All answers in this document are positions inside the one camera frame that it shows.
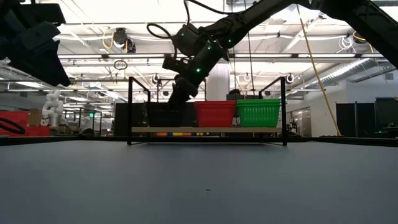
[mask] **wooden shelf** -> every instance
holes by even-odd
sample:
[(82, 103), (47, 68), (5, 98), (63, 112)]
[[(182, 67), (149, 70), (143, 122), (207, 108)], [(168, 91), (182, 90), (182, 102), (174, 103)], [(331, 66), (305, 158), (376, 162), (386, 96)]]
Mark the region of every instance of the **wooden shelf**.
[(132, 127), (134, 133), (281, 133), (282, 128), (157, 128)]

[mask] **ceiling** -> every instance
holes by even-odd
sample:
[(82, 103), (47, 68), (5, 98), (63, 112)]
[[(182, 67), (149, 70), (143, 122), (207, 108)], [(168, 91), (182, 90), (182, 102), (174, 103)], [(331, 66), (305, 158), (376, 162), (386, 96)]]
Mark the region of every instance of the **ceiling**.
[[(39, 3), (59, 3), (67, 23), (60, 26), (61, 44), (58, 54), (119, 54), (121, 49), (113, 46), (107, 49), (103, 45), (103, 37), (106, 45), (111, 44), (111, 34), (117, 27), (125, 27), (127, 34), (134, 41), (137, 47), (137, 54), (143, 53), (172, 53), (174, 51), (171, 41), (156, 39), (149, 35), (146, 24), (156, 22), (161, 24), (172, 35), (177, 33), (183, 24), (186, 23), (187, 14), (182, 0), (40, 0)], [(219, 11), (231, 11), (231, 0), (200, 0), (203, 4)], [(235, 1), (233, 9), (243, 10), (242, 1)], [(208, 26), (223, 16), (215, 14), (195, 4), (188, 3), (191, 23), (195, 26)], [(398, 7), (384, 7), (392, 17), (398, 17)], [(304, 23), (307, 26), (310, 48), (313, 53), (350, 53), (368, 52), (368, 44), (351, 44), (345, 39), (347, 33), (352, 34), (353, 29), (345, 22), (332, 19), (322, 15), (319, 11), (309, 10), (300, 6), (300, 12)], [(164, 35), (161, 30), (153, 29), (156, 34)], [(246, 36), (231, 53), (301, 53), (307, 54), (307, 45), (303, 39), (299, 15), (295, 5), (273, 15), (268, 21), (264, 21), (250, 31), (250, 40)], [(114, 60), (62, 60), (65, 71), (69, 76), (79, 80), (110, 80), (134, 76), (147, 87), (154, 89), (151, 79), (158, 74), (161, 78), (173, 78), (176, 73), (165, 70), (161, 67), (162, 59), (127, 59), (127, 62), (136, 63), (136, 66), (128, 66), (127, 69), (118, 72), (112, 66)], [(87, 63), (85, 66), (78, 66), (79, 63)], [(279, 75), (291, 73), (301, 77), (300, 82), (313, 78), (314, 72), (309, 60), (283, 62), (273, 60), (268, 62), (256, 61), (250, 64), (247, 61), (231, 62), (231, 75), (236, 75), (237, 81), (242, 88), (248, 88), (251, 81), (246, 81), (246, 73), (254, 75), (254, 86), (262, 88)], [(336, 65), (336, 63), (317, 63), (317, 68), (323, 72)], [(103, 89), (126, 89), (127, 83), (118, 81), (102, 83), (95, 86)], [(82, 83), (71, 86), (74, 89), (87, 89)], [(163, 87), (164, 90), (171, 89), (171, 82)], [(119, 92), (127, 97), (127, 92)], [(136, 98), (142, 98), (143, 93), (135, 93)]]

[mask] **white robot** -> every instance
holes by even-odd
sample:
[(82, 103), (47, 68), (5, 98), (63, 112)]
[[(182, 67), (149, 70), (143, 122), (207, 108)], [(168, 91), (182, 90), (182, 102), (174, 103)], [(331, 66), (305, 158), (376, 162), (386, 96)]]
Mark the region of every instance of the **white robot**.
[(58, 116), (62, 114), (63, 111), (63, 103), (59, 100), (61, 92), (59, 90), (51, 90), (49, 94), (47, 94), (46, 102), (43, 106), (42, 116), (43, 119), (49, 119), (49, 124), (51, 126), (57, 125)]

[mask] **table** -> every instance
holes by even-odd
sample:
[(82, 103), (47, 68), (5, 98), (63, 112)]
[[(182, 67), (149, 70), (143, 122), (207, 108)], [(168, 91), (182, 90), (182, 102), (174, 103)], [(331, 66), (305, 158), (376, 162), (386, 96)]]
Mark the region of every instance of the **table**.
[(0, 223), (397, 223), (398, 150), (322, 142), (0, 147)]

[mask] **white column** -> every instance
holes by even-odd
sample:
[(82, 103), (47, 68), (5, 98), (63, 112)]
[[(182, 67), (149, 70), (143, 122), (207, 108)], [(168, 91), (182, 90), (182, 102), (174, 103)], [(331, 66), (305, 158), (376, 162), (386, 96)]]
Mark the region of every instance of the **white column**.
[(226, 100), (229, 92), (229, 65), (217, 64), (207, 77), (207, 100)]

